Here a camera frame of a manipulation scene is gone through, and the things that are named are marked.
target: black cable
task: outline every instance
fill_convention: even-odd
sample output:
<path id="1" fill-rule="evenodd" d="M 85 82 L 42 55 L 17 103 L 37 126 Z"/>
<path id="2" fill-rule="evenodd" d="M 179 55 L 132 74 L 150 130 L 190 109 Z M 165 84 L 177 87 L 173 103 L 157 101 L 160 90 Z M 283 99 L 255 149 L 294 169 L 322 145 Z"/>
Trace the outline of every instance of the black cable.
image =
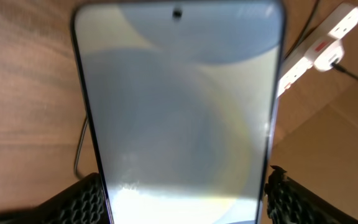
<path id="1" fill-rule="evenodd" d="M 337 64 L 337 63 L 332 63 L 331 64 L 333 66 L 333 68 L 341 73 L 345 73 L 346 75 L 349 75 L 350 77 L 354 78 L 355 80 L 358 81 L 358 75 L 355 75 L 351 72 L 349 72 L 346 68 L 344 68 L 342 65 Z"/>
<path id="2" fill-rule="evenodd" d="M 317 12 L 317 8 L 318 5 L 320 3 L 320 0 L 316 0 L 314 2 L 313 8 L 311 10 L 311 13 L 309 15 L 308 20 L 306 21 L 305 25 L 302 28 L 302 31 L 300 32 L 298 38 L 296 39 L 296 41 L 294 42 L 294 44 L 290 47 L 290 49 L 288 50 L 287 54 L 285 55 L 284 59 L 287 59 L 288 56 L 290 56 L 290 54 L 302 43 L 302 41 L 305 39 L 306 37 L 306 33 L 308 32 L 307 30 L 309 29 L 309 26 L 311 24 L 311 21 L 314 18 L 314 15 Z"/>
<path id="3" fill-rule="evenodd" d="M 82 175 L 78 171 L 78 162 L 80 160 L 80 154 L 81 154 L 82 144 L 84 142 L 85 131 L 86 131 L 87 125 L 88 125 L 88 117 L 85 116 L 84 123 L 82 125 L 81 136 L 80 136 L 80 140 L 78 141 L 77 152 L 76 152 L 76 156 L 75 156 L 75 160 L 74 160 L 74 175 L 78 178 L 78 180 L 81 180 L 84 177 L 84 175 Z"/>

